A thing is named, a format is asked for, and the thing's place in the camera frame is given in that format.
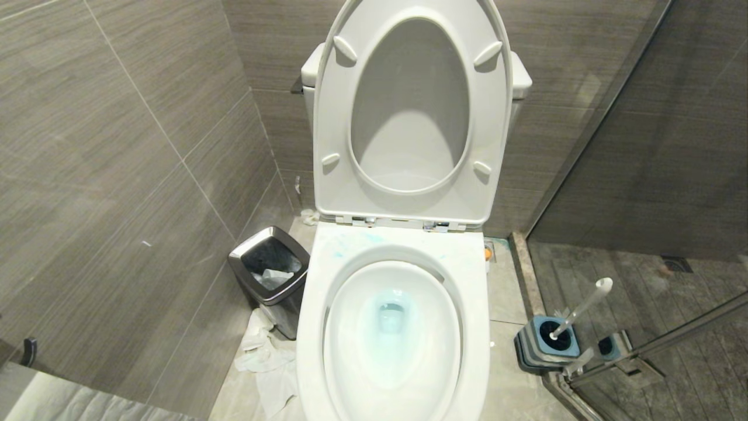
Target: white toilet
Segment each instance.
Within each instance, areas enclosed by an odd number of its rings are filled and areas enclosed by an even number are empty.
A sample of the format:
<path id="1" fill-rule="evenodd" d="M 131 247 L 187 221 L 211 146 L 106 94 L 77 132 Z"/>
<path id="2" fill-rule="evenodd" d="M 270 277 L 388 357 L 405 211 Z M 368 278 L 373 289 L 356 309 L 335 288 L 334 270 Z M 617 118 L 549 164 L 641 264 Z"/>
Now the white toilet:
<path id="1" fill-rule="evenodd" d="M 297 337 L 307 419 L 477 420 L 489 365 L 479 229 L 512 98 L 532 84 L 496 7 L 348 0 L 302 79 L 322 215 Z"/>

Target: bathroom wall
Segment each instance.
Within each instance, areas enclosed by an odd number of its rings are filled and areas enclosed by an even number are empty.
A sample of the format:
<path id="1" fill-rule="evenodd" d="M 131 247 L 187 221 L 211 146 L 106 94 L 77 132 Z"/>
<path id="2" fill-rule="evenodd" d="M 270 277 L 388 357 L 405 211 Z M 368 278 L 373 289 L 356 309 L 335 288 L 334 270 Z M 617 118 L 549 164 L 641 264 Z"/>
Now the bathroom wall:
<path id="1" fill-rule="evenodd" d="M 532 222 L 543 195 L 662 1 L 496 0 L 511 47 L 534 86 L 506 147 L 488 234 Z M 224 0 L 229 23 L 297 210 L 313 208 L 312 140 L 304 99 L 289 93 L 299 69 L 325 40 L 343 0 Z M 301 196 L 293 190 L 301 177 Z"/>
<path id="2" fill-rule="evenodd" d="M 531 238 L 650 254 L 748 250 L 748 3 L 675 1 Z"/>
<path id="3" fill-rule="evenodd" d="M 0 356 L 207 417 L 292 211 L 220 0 L 0 4 Z"/>

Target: floor drain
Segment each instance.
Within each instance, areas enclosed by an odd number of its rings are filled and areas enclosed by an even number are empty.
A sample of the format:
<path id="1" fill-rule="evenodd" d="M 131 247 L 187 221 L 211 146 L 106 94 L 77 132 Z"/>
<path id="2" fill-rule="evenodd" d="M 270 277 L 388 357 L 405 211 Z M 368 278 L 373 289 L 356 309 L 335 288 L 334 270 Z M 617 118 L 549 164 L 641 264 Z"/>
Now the floor drain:
<path id="1" fill-rule="evenodd" d="M 691 269 L 691 265 L 688 264 L 686 258 L 673 255 L 662 255 L 660 257 L 665 262 L 665 266 L 672 272 L 693 273 L 693 269 Z"/>

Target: stainless steel trash can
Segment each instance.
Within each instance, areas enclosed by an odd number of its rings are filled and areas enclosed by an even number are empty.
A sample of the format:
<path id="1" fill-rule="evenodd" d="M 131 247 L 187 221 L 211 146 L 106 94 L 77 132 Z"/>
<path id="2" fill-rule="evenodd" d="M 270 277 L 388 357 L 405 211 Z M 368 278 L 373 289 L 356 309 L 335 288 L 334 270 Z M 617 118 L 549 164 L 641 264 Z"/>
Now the stainless steel trash can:
<path id="1" fill-rule="evenodd" d="M 309 253 L 285 231 L 271 226 L 236 247 L 229 265 L 250 304 L 259 306 L 288 339 L 296 339 Z"/>

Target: toilet tank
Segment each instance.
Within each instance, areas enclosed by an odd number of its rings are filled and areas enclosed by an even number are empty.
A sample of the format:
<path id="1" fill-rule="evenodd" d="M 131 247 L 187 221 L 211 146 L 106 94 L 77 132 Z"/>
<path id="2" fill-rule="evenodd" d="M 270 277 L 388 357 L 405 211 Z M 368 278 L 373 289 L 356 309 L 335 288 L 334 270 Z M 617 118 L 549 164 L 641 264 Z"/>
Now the toilet tank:
<path id="1" fill-rule="evenodd" d="M 317 83 L 317 73 L 319 72 L 319 61 L 322 59 L 322 50 L 325 44 L 319 44 L 307 59 L 307 62 L 301 66 L 301 84 L 304 94 L 304 103 L 307 107 L 307 117 L 309 118 L 309 128 L 314 133 L 314 87 Z M 514 122 L 519 115 L 519 110 L 524 100 L 530 93 L 533 86 L 533 80 L 530 78 L 527 69 L 524 68 L 522 60 L 516 52 L 512 51 L 512 114 L 509 118 L 509 132 L 512 132 Z"/>

